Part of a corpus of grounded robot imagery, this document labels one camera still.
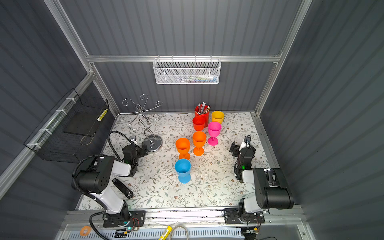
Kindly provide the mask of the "blue wine glass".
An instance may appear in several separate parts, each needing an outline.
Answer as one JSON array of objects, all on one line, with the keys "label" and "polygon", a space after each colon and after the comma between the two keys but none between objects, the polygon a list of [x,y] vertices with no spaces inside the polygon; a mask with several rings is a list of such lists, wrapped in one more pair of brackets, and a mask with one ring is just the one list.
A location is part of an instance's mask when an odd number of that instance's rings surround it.
[{"label": "blue wine glass", "polygon": [[176,162],[175,170],[182,184],[186,184],[191,180],[191,167],[191,162],[187,159],[180,159]]}]

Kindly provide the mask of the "orange wine glass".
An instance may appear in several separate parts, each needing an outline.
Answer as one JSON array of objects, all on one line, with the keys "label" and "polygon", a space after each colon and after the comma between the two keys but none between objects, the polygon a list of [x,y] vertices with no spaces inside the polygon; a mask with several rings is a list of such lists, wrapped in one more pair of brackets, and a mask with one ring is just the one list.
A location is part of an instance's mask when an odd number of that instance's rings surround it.
[{"label": "orange wine glass", "polygon": [[197,131],[193,134],[193,143],[195,146],[193,152],[196,156],[201,156],[204,154],[203,146],[206,143],[206,138],[206,134],[202,131]]},{"label": "orange wine glass", "polygon": [[179,159],[190,159],[190,141],[187,138],[180,138],[175,143],[179,155]]}]

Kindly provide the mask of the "red wine glass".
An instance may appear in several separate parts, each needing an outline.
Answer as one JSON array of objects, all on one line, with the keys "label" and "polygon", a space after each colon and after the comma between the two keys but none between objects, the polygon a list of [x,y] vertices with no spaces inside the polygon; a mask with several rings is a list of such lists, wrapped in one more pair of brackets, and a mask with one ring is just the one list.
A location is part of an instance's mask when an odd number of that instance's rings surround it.
[{"label": "red wine glass", "polygon": [[205,128],[205,118],[202,116],[195,116],[193,118],[193,128],[196,131],[202,131]]}]

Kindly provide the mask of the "chrome wine glass rack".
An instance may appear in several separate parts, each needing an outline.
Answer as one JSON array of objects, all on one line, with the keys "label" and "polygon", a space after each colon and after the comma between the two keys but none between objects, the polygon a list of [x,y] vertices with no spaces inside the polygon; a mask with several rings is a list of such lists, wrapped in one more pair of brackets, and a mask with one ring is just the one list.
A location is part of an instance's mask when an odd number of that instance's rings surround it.
[{"label": "chrome wine glass rack", "polygon": [[146,148],[149,153],[154,153],[160,150],[160,148],[163,146],[163,139],[159,135],[154,134],[154,132],[151,130],[151,123],[157,121],[160,118],[160,116],[158,114],[153,114],[153,117],[150,118],[150,117],[147,117],[145,113],[161,107],[163,102],[156,101],[154,102],[153,108],[147,109],[146,105],[147,105],[148,99],[149,99],[148,94],[142,94],[140,96],[140,101],[144,101],[144,103],[136,104],[132,99],[125,98],[124,100],[122,100],[122,105],[124,107],[128,107],[131,102],[136,109],[130,113],[118,114],[116,116],[116,120],[121,122],[121,120],[119,120],[119,116],[134,115],[135,118],[129,123],[130,129],[134,131],[134,130],[138,130],[141,126],[143,126],[145,138],[143,140],[142,146],[143,148]]}]

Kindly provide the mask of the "pink wine glass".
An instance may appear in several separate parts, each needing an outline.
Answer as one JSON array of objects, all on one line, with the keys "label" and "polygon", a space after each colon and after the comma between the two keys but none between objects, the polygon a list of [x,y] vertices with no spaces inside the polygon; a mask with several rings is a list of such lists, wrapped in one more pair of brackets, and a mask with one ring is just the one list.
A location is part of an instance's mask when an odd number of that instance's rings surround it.
[{"label": "pink wine glass", "polygon": [[211,122],[208,125],[210,138],[208,139],[208,144],[211,146],[216,146],[219,141],[217,136],[221,133],[222,125],[218,122]]}]

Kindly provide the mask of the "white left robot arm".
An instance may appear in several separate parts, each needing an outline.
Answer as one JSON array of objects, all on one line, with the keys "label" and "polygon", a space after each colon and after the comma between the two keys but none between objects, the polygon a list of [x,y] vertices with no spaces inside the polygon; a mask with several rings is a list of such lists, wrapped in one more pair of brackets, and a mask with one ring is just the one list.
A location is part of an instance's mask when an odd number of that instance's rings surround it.
[{"label": "white left robot arm", "polygon": [[129,231],[144,225],[145,211],[129,210],[128,204],[112,189],[115,186],[126,198],[133,192],[119,179],[111,176],[132,177],[137,171],[138,160],[148,154],[137,145],[123,148],[123,161],[114,156],[92,155],[81,160],[72,173],[72,187],[98,203],[103,211],[103,227],[126,227]]}]

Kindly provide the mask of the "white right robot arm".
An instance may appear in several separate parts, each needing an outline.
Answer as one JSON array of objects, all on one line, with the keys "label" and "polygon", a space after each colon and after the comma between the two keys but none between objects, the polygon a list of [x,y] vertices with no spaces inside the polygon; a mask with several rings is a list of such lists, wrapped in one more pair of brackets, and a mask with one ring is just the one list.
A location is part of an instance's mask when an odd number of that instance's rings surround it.
[{"label": "white right robot arm", "polygon": [[252,184],[254,192],[242,198],[236,208],[222,211],[226,224],[261,225],[265,222],[264,210],[293,208],[294,197],[280,168],[253,168],[252,159],[256,148],[247,140],[241,145],[233,142],[229,152],[237,158],[234,164],[236,179],[241,183]]}]

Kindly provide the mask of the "yellow wine glass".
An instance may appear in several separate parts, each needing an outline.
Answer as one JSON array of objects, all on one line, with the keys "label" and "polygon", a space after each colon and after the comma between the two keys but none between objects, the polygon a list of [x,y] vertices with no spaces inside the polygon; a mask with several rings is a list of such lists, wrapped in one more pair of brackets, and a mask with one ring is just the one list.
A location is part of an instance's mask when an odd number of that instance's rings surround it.
[{"label": "yellow wine glass", "polygon": [[212,112],[212,122],[218,122],[218,123],[222,124],[224,117],[225,117],[225,114],[221,111]]}]

